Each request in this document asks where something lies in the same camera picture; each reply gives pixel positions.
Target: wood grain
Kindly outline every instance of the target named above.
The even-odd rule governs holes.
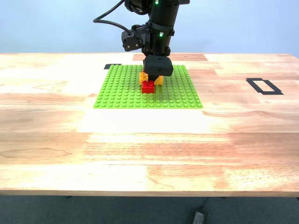
[[[176,53],[204,109],[93,109],[105,64],[143,58],[0,54],[0,194],[299,197],[299,59]]]

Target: red lego brick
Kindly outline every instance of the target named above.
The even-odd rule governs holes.
[[[153,81],[143,81],[141,85],[142,93],[155,93],[155,86]]]

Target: black tape marking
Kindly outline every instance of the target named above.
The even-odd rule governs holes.
[[[105,67],[104,67],[104,69],[110,69],[111,65],[121,65],[121,64],[106,64]]]
[[[246,81],[257,91],[263,95],[284,95],[279,88],[277,88],[269,80],[263,80],[262,78],[247,78]],[[264,81],[273,91],[263,91],[254,81]]]

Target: gray carpet floor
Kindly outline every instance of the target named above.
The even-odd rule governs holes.
[[[0,224],[192,224],[202,197],[0,196]],[[296,198],[211,197],[207,224],[299,224]]]

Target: yellow lego brick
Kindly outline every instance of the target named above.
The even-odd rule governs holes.
[[[146,74],[145,72],[140,72],[139,73],[139,85],[142,85],[143,81],[147,81],[149,80],[149,75]],[[154,85],[163,85],[163,76],[159,76],[155,82]]]
[[[139,73],[139,85],[142,85],[143,81],[148,81],[148,80],[149,80],[148,74],[146,74],[143,71]]]
[[[155,82],[154,85],[163,85],[163,76],[159,76]]]

